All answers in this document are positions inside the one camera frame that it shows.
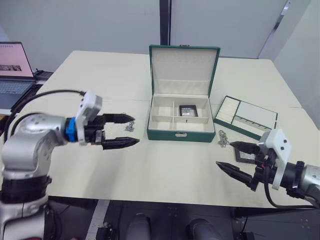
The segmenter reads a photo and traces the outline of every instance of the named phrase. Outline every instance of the table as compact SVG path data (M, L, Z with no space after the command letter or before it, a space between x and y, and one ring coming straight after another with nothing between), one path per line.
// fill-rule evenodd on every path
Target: table
M151 99L148 57L75 51L40 89L41 92L90 89L103 96L101 113L125 112L136 118L134 132L124 131L125 124L110 123L105 127L107 136L140 139L135 146L105 151L100 146L80 147L77 143L57 147L51 158L49 175L53 180L48 193L75 198L270 208L262 184L253 192L216 166L216 161L229 162L254 173L253 165L235 162L230 146L221 148L217 144L218 135L211 143L148 140ZM247 90L244 87L247 84L254 85L254 91ZM275 111L293 146L289 161L304 160L319 165L320 133L270 61L221 58L213 87L210 97L213 115L225 95ZM76 114L79 104L77 95L50 95L28 104L21 113L43 111L70 117ZM256 142L218 124L215 130L224 130L231 141ZM284 189L270 191L278 204L305 204L287 196Z

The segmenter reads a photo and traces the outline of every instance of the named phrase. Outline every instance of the laptop keyboard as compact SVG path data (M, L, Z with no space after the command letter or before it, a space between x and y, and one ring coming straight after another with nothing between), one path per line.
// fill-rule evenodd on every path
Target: laptop keyboard
M0 82L0 94L22 94L30 83Z

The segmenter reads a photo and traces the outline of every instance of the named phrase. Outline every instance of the robotic arm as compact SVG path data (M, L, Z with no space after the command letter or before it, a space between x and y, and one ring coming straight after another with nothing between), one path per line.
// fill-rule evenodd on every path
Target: robotic arm
M255 173L252 177L232 164L216 162L221 170L230 177L246 184L255 191L259 182L264 184L268 201L276 208L310 208L310 205L281 206L275 204L269 193L268 184L298 199L310 202L314 208L320 208L320 167L305 165L303 161L292 164L288 161L291 144L281 129L265 132L258 145L248 142L232 142L231 146L247 154L255 154Z
M48 208L47 185L51 154L68 142L121 149L139 142L131 137L105 139L105 123L135 120L126 114L97 115L102 98L85 93L75 117L45 113L20 118L2 150L3 182L0 192L0 240L55 239L54 214Z

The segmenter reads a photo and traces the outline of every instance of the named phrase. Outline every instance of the floor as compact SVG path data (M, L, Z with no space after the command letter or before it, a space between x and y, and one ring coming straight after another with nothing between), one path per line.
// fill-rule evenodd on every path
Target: floor
M63 225L61 240L72 237L85 240L94 207L83 209L63 204L58 207ZM216 227L222 239L233 240L246 219L233 220L230 217L233 209L223 206L110 201L104 221L119 229L119 238L115 239L124 240L131 219L137 213L144 213L151 221L152 240L186 240L187 224L195 218L203 218ZM244 231L253 232L256 240L320 240L320 210L251 216Z

